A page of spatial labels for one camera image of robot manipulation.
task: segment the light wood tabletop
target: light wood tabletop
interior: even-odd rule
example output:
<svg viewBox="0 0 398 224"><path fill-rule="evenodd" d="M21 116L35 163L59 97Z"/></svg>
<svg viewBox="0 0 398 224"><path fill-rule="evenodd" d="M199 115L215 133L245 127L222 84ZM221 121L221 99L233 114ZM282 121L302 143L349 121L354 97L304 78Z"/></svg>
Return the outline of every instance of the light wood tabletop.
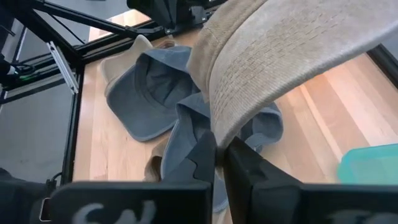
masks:
<svg viewBox="0 0 398 224"><path fill-rule="evenodd" d="M129 11L111 21L133 26L147 19ZM175 39L192 46L197 33ZM91 28L90 40L106 34ZM106 104L99 64L85 70L73 180L142 180L151 150L169 134L149 142L130 137ZM336 168L349 150L398 143L397 99L397 89L360 55L277 99L284 134L261 155L303 182L337 182Z"/></svg>

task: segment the black metal frame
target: black metal frame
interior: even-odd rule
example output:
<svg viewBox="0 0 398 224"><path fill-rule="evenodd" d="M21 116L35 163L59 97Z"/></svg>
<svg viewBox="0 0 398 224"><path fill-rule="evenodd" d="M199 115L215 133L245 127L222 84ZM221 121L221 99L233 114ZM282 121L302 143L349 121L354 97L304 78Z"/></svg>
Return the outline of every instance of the black metal frame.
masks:
<svg viewBox="0 0 398 224"><path fill-rule="evenodd" d="M223 4L227 0L214 0L209 2L205 8L205 20L211 17L214 8ZM149 40L159 39L163 36L170 34L178 34L185 30L192 29L194 25L201 24L187 24L185 26L178 26L174 30L164 29L154 21L147 21L138 24L134 27L123 27L112 22L98 19L96 17L74 11L63 6L59 6L45 0L2 0L0 2L14 17L23 23L26 29L31 30L44 42L52 41L55 45L59 46L65 58L68 60L70 67L76 71L76 79L80 91L77 95L73 96L72 109L70 114L70 125L68 128L67 145L65 148L65 158L63 162L63 175L62 184L72 181L73 176L73 163L75 157L76 138L78 132L78 121L80 115L81 93L83 90L84 67L86 64L96 60L108 57L127 50L137 35L145 35ZM102 30L112 32L113 34L107 35L95 41L89 42L84 45L72 46L70 45L56 30L49 26L35 11L47 12L51 15L69 19L71 21L79 22L88 26L96 27ZM383 72L390 78L391 82L398 87L398 62L382 45L368 52L371 58L383 70ZM13 86L8 86L3 89L0 94L0 106L22 97L29 96L40 91L47 90L57 85L65 83L63 80L40 86L33 90L5 98L5 92L20 88L31 83L52 77L60 73L55 60L50 54L43 55L43 57L35 58L34 63L31 63L40 75L26 82L15 83Z"/></svg>

